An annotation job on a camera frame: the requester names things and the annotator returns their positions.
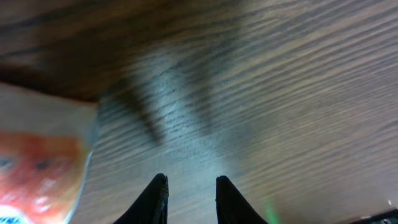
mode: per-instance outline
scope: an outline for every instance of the chip bag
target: chip bag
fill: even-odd
[[[0,224],[68,223],[96,129],[95,105],[0,83]]]

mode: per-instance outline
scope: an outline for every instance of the orange bag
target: orange bag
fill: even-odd
[[[0,83],[0,223],[68,223],[96,129],[95,105]]]

